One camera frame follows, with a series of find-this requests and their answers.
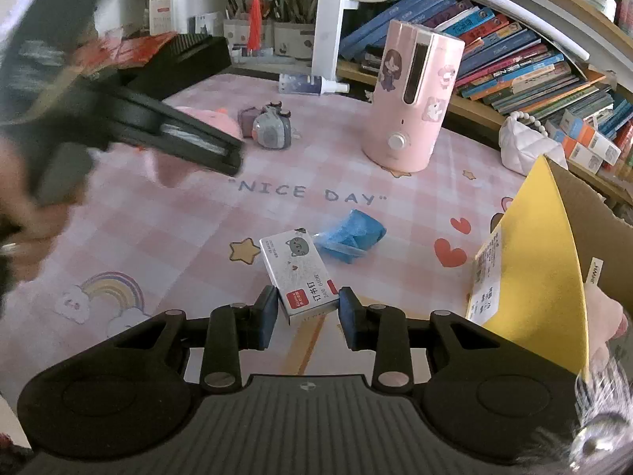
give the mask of white bag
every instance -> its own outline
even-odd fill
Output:
[[[538,132],[513,116],[509,117],[499,130],[501,162],[507,169],[527,175],[536,159],[545,155],[553,162],[567,168],[563,145],[550,139],[547,132]]]

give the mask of hand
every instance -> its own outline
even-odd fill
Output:
[[[10,260],[14,279],[34,280],[40,265],[53,250],[70,217],[70,208],[83,203],[83,187],[68,201],[37,207],[28,193],[26,171],[13,144],[0,136],[0,220],[21,227],[20,232],[0,241],[0,256]]]

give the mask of blue cloth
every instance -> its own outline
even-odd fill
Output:
[[[355,258],[362,257],[365,252],[379,242],[387,233],[382,223],[374,220],[364,212],[354,209],[346,220],[337,227],[318,234],[315,237],[316,247],[337,259],[351,264]],[[336,251],[336,245],[344,245],[348,253]]]

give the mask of pearl strap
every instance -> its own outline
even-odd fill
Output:
[[[542,126],[541,122],[534,118],[534,116],[530,116],[527,112],[522,112],[521,110],[514,110],[510,113],[510,117],[513,120],[523,120],[527,122],[528,125],[533,125],[536,129],[545,137],[548,137],[548,132],[545,130],[545,127]]]

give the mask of cloud print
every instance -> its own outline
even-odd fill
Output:
[[[127,329],[131,329],[149,318],[150,316],[143,314],[143,312],[136,307],[126,309],[121,313],[121,316],[114,318],[108,324],[108,337],[111,338],[117,334],[125,332]]]
[[[90,316],[90,298],[74,285],[55,303],[55,312],[75,323],[85,323]]]

